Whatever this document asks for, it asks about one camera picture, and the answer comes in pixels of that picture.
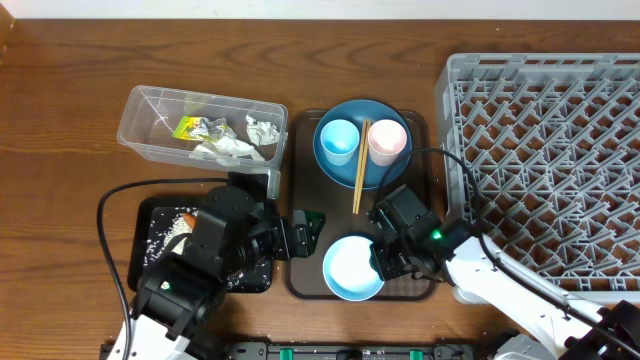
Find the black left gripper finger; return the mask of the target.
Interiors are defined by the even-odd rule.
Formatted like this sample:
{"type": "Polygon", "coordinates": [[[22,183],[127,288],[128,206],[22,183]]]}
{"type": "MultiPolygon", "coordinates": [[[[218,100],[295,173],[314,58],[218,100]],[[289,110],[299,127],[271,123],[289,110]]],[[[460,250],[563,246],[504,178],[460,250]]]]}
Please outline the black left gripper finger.
{"type": "Polygon", "coordinates": [[[307,225],[295,225],[287,235],[289,258],[307,258],[313,254],[313,236],[307,225]]]}
{"type": "Polygon", "coordinates": [[[293,212],[293,225],[307,225],[313,236],[313,250],[316,249],[320,233],[326,223],[326,215],[322,212],[309,210],[295,210],[293,212]]]}

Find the light blue bowl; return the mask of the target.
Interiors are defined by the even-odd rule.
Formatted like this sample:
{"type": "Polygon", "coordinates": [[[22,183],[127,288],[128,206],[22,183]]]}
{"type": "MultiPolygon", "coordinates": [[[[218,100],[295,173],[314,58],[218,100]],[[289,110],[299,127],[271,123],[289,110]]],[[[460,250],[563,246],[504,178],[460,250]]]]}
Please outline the light blue bowl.
{"type": "Polygon", "coordinates": [[[346,301],[365,301],[383,288],[384,281],[370,263],[372,244],[366,237],[351,235],[337,240],[326,251],[323,278],[337,297],[346,301]]]}

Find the orange carrot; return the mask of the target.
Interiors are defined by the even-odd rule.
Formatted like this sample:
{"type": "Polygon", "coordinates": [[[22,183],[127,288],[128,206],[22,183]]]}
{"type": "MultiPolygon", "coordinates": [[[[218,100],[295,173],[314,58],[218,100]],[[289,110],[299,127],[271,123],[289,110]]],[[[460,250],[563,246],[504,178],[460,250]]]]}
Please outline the orange carrot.
{"type": "Polygon", "coordinates": [[[193,230],[196,224],[196,217],[189,213],[182,213],[182,218],[189,228],[193,230]]]}

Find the white paper tissue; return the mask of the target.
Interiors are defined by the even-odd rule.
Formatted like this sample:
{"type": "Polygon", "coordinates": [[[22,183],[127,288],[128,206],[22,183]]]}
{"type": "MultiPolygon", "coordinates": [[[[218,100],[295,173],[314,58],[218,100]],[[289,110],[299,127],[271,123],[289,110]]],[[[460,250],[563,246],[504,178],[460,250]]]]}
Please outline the white paper tissue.
{"type": "Polygon", "coordinates": [[[231,165],[231,158],[250,157],[253,161],[264,161],[264,158],[252,145],[229,137],[222,137],[216,141],[204,141],[195,147],[189,157],[199,160],[215,160],[222,165],[231,165]]]}

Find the wooden chopstick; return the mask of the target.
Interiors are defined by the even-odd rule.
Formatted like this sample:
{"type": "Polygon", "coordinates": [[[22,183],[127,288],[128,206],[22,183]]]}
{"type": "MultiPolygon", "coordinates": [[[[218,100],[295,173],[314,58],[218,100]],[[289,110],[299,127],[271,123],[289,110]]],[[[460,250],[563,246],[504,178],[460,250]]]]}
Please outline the wooden chopstick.
{"type": "Polygon", "coordinates": [[[352,202],[352,214],[354,215],[357,215],[359,213],[359,201],[360,201],[361,191],[362,191],[362,187],[361,187],[361,178],[362,178],[362,172],[363,172],[362,168],[366,166],[366,160],[364,160],[363,158],[366,150],[365,142],[366,142],[366,135],[368,132],[369,123],[370,123],[370,120],[367,118],[364,118],[362,122],[362,127],[361,127],[361,139],[359,143],[359,154],[358,154],[356,179],[354,182],[354,193],[353,193],[353,202],[352,202]]]}
{"type": "Polygon", "coordinates": [[[354,186],[354,199],[353,199],[353,213],[358,214],[364,184],[364,177],[366,173],[366,164],[368,157],[368,132],[372,121],[368,118],[363,120],[361,141],[360,141],[360,153],[356,175],[356,182],[354,186]]]}

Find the light blue cup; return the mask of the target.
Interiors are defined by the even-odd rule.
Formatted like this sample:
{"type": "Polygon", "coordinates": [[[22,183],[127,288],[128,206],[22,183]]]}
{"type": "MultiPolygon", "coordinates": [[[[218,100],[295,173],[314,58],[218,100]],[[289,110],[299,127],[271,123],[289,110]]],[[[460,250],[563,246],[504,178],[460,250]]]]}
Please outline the light blue cup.
{"type": "Polygon", "coordinates": [[[336,119],[321,130],[320,143],[328,162],[334,166],[346,165],[360,143],[360,132],[350,121],[336,119]]]}

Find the aluminium foil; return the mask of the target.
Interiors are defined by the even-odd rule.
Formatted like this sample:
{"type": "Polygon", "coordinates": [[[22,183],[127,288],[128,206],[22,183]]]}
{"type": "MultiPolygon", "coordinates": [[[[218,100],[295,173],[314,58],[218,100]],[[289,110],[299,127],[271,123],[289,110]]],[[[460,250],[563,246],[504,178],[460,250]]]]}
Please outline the aluminium foil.
{"type": "Polygon", "coordinates": [[[197,117],[189,134],[194,138],[208,142],[216,142],[222,138],[236,138],[236,133],[227,124],[225,118],[210,120],[206,117],[197,117]]]}

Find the yellow green snack wrapper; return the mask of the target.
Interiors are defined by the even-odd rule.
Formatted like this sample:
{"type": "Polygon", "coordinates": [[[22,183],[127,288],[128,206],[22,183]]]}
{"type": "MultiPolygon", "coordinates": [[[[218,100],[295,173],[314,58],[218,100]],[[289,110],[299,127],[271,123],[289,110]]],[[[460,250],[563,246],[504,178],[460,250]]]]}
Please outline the yellow green snack wrapper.
{"type": "Polygon", "coordinates": [[[180,140],[200,140],[200,117],[183,116],[172,133],[172,137],[180,140]]]}

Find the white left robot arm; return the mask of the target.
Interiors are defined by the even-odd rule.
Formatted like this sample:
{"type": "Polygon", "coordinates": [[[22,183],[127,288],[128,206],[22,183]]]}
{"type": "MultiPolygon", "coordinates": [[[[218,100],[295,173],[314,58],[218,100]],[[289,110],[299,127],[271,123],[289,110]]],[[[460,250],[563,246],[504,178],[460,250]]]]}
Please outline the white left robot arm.
{"type": "Polygon", "coordinates": [[[121,301],[124,321],[110,358],[228,358],[227,345],[207,325],[230,280],[267,261],[314,254],[324,213],[280,215],[257,175],[232,173],[213,182],[190,231],[163,247],[138,278],[134,298],[121,301]]]}

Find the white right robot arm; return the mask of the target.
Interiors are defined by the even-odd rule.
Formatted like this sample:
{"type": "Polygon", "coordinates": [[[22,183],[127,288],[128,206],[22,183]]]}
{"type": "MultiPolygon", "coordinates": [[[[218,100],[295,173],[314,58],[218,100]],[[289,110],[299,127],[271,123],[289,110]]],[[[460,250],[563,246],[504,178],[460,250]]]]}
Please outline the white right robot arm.
{"type": "Polygon", "coordinates": [[[404,275],[448,283],[457,301],[487,303],[532,335],[554,359],[636,359],[639,309],[614,307],[552,284],[502,252],[477,225],[442,222],[407,186],[368,214],[381,232],[371,266],[384,281],[404,275]]]}

